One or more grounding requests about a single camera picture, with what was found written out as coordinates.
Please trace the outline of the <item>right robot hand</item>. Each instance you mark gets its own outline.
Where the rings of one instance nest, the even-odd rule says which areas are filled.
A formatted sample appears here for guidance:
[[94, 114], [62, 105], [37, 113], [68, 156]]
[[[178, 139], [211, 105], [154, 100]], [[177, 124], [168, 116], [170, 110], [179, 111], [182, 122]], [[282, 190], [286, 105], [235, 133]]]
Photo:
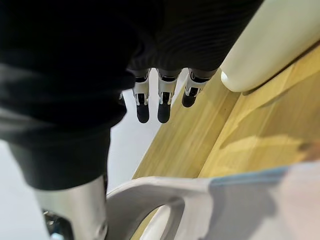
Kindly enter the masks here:
[[0, 138], [36, 195], [49, 235], [128, 240], [153, 210], [128, 220], [106, 199], [110, 133], [127, 112], [170, 118], [178, 77], [194, 104], [253, 18], [260, 0], [3, 0]]

